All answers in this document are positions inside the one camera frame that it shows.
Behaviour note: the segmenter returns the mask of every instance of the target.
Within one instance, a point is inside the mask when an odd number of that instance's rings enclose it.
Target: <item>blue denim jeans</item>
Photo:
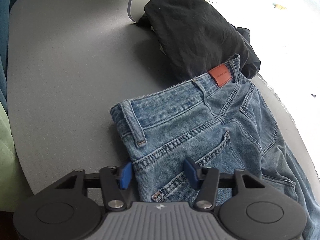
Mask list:
[[[111,109],[130,154],[142,201],[193,202],[182,172],[191,157],[224,173],[246,169],[298,201],[308,221],[305,240],[320,239],[320,207],[311,186],[256,86],[239,72],[239,55],[225,63],[232,80],[219,88],[209,74]],[[217,205],[231,197],[219,189]]]

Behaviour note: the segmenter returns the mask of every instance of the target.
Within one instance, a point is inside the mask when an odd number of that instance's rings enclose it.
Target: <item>pineapple print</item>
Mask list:
[[[286,9],[286,7],[284,7],[284,6],[280,5],[280,4],[276,4],[276,3],[274,3],[273,6],[275,8],[277,8],[277,9],[279,9],[279,10],[285,10]]]

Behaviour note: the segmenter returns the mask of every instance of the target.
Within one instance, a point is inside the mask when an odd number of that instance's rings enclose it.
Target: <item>crumpled dark fabric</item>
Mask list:
[[[150,0],[137,26],[153,27],[176,77],[188,80],[240,55],[240,71],[253,78],[260,60],[250,31],[235,28],[205,0]]]

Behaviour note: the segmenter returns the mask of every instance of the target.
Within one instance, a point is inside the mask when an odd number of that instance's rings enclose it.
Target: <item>leather patch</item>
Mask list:
[[[209,70],[208,73],[215,80],[218,87],[223,87],[232,79],[231,73],[225,64]]]

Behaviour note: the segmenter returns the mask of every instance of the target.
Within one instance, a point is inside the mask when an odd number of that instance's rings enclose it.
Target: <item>blue curtain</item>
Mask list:
[[[0,102],[7,113],[9,11],[16,0],[0,0]]]

